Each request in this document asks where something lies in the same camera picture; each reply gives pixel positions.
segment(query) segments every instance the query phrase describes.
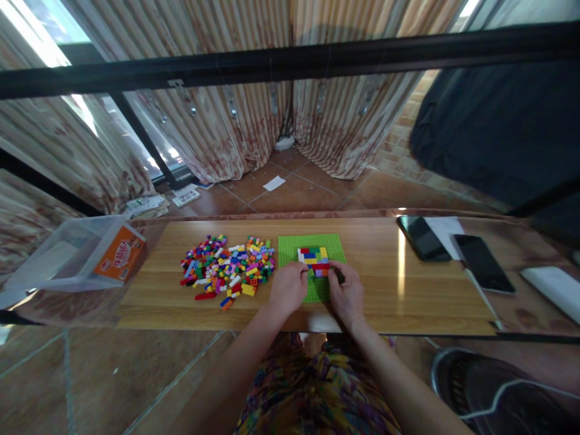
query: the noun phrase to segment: black smartphone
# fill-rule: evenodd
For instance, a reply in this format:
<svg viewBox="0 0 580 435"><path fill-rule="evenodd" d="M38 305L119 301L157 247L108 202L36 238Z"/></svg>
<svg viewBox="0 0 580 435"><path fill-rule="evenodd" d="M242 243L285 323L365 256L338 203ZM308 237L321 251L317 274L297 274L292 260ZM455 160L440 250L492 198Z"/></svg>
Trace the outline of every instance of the black smartphone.
<svg viewBox="0 0 580 435"><path fill-rule="evenodd" d="M481 237L454 234L467 268L484 290L514 294L515 288Z"/></svg>
<svg viewBox="0 0 580 435"><path fill-rule="evenodd" d="M397 224L421 260L425 262L451 261L449 252L439 242L422 216L399 216Z"/></svg>

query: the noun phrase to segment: clear plastic container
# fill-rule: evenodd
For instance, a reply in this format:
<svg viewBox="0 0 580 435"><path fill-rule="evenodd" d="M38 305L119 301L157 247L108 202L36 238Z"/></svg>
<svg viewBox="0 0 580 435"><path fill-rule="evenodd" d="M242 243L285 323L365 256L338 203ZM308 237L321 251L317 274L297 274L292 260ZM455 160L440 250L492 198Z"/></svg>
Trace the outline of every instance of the clear plastic container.
<svg viewBox="0 0 580 435"><path fill-rule="evenodd" d="M144 242L124 216L69 219L10 277L0 301L7 293L18 297L39 288L83 292L122 286Z"/></svg>

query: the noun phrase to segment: hand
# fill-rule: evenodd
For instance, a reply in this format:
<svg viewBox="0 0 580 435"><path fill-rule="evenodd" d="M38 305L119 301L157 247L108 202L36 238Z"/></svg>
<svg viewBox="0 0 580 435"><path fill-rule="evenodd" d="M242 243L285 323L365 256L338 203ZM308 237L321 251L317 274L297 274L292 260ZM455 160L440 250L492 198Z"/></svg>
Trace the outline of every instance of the hand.
<svg viewBox="0 0 580 435"><path fill-rule="evenodd" d="M274 274L268 304L288 318L298 309L308 293L308 266L288 263Z"/></svg>
<svg viewBox="0 0 580 435"><path fill-rule="evenodd" d="M339 284L336 272L333 269L328 271L330 301L340 320L351 332L353 325L365 322L364 287L354 267L333 260L329 261L329 264L344 276L344 283Z"/></svg>

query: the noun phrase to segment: green lego brick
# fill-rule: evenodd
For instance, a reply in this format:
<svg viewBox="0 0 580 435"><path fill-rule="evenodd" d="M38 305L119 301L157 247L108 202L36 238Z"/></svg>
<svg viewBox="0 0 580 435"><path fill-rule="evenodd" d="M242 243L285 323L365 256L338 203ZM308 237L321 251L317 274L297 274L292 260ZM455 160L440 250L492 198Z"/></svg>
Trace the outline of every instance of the green lego brick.
<svg viewBox="0 0 580 435"><path fill-rule="evenodd" d="M276 266L284 267L289 262L297 261L299 248L319 248L320 250L320 247L326 247L330 260L346 263L343 246L340 244L338 234L314 234L311 236L278 237L278 264ZM329 302L329 290L328 279L309 279L308 294L304 298L304 302Z"/></svg>

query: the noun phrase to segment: colorful clothing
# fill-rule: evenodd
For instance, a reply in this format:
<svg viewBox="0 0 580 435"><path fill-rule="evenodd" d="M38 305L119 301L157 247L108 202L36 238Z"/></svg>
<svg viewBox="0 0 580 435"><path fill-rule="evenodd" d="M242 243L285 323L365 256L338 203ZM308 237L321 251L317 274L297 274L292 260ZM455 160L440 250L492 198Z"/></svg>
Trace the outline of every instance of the colorful clothing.
<svg viewBox="0 0 580 435"><path fill-rule="evenodd" d="M236 434L400 434L350 337L328 335L310 359L297 333L280 334L262 361Z"/></svg>

